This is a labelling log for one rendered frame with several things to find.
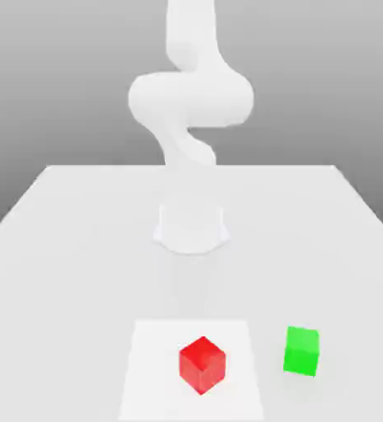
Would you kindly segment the small green cube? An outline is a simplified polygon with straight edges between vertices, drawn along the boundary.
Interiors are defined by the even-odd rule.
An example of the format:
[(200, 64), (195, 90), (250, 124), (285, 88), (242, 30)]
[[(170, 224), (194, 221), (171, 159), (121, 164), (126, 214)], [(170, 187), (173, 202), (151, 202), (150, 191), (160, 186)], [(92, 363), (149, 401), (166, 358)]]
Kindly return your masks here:
[(314, 377), (320, 357), (320, 335), (317, 330), (287, 328), (283, 370)]

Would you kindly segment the small red cube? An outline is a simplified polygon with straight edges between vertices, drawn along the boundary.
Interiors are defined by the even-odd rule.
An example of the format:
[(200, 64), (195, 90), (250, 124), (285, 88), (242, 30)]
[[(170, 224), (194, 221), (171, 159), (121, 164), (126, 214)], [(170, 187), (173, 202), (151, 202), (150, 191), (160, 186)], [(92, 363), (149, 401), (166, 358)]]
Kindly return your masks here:
[(227, 356), (206, 336), (179, 352), (179, 375), (199, 395), (221, 382), (227, 372)]

